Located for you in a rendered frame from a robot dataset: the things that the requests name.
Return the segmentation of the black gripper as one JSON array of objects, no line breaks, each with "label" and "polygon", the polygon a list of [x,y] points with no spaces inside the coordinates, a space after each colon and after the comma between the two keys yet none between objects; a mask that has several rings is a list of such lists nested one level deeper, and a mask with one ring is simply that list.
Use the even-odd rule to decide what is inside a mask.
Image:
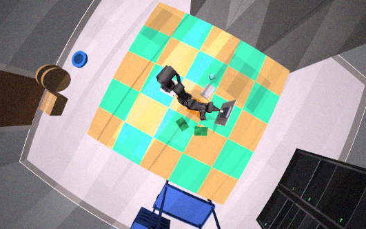
[{"label": "black gripper", "polygon": [[209,103],[201,103],[199,101],[199,105],[196,108],[196,111],[199,110],[206,110],[207,113],[212,113],[213,111],[221,111],[221,109],[217,108],[215,105],[213,105],[214,102],[210,101]]}]

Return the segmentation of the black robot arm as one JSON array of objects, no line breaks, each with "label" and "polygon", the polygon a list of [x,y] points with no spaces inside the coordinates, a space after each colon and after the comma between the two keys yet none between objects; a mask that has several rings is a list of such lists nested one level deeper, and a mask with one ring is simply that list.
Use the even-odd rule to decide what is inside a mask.
[{"label": "black robot arm", "polygon": [[[176,75],[176,80],[178,84],[174,85],[174,81],[172,80]],[[185,91],[185,86],[181,83],[180,75],[177,71],[174,70],[172,66],[166,65],[162,71],[156,76],[157,81],[161,84],[160,89],[163,89],[165,92],[170,93],[172,90],[177,94],[178,102],[185,106],[188,110],[196,110],[199,103],[196,99],[192,99],[192,95]],[[207,120],[205,113],[206,110],[200,111],[200,119],[201,121]]]}]

